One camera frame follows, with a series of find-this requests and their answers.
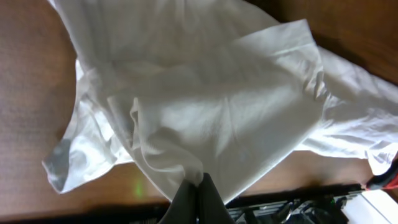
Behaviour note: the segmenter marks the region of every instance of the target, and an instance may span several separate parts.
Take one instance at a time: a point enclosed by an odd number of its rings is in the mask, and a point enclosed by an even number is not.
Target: wooden floor
[[[398,83],[398,1],[252,1],[285,22],[307,18],[319,45]],[[57,195],[41,160],[62,137],[75,97],[76,55],[44,0],[0,1],[0,220],[165,202],[134,164]],[[365,183],[367,161],[294,152],[244,195]]]

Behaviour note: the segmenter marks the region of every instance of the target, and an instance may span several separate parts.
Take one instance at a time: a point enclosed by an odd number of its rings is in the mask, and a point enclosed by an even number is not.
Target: black object
[[[363,191],[359,184],[298,189],[237,198],[227,204],[236,223],[342,223],[346,202]]]
[[[182,182],[170,208],[159,223],[196,223],[197,217],[199,223],[234,223],[207,173],[203,174],[198,188],[186,180]]]

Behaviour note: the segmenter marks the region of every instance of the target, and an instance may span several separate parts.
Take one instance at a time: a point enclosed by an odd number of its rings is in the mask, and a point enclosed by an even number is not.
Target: white cloth
[[[397,152],[398,89],[319,56],[303,21],[271,27],[240,0],[54,6],[79,59],[70,125],[43,162],[58,192],[134,159],[169,199],[205,171],[227,202],[293,149],[369,159],[375,174]]]

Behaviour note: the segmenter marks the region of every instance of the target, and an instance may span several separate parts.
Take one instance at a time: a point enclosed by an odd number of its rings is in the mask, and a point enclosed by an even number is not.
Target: red object
[[[384,189],[391,190],[398,187],[398,174],[386,185]]]

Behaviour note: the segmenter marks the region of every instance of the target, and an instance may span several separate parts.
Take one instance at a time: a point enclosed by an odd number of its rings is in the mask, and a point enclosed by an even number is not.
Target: green light spot
[[[142,182],[141,180],[138,180],[136,182],[136,197],[141,198],[142,197]]]

